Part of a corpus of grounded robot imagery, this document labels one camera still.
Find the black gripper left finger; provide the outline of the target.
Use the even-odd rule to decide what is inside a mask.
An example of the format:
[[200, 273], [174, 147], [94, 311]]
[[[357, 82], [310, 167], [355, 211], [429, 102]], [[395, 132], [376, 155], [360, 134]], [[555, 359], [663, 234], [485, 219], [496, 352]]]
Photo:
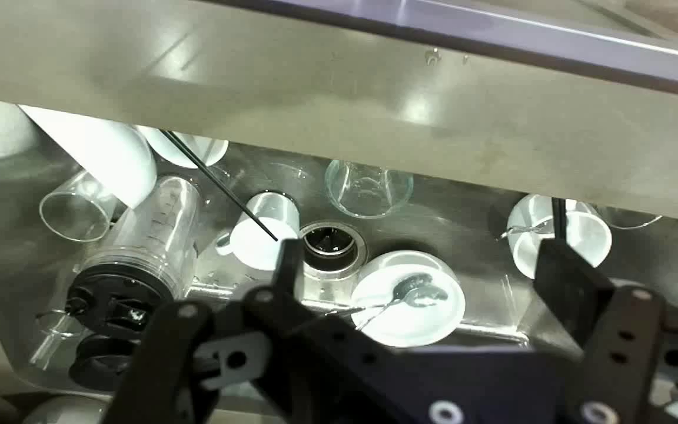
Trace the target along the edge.
[[279, 257], [272, 277], [272, 285], [279, 290], [291, 290], [304, 272], [304, 243], [299, 238], [287, 238], [279, 245]]

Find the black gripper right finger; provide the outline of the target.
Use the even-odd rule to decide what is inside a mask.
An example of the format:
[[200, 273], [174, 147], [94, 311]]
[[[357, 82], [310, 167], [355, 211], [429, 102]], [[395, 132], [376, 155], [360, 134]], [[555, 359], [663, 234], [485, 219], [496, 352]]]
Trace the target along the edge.
[[608, 310], [614, 285], [568, 243], [565, 204], [550, 199], [549, 211], [554, 234], [538, 243], [531, 285], [563, 330], [583, 347]]

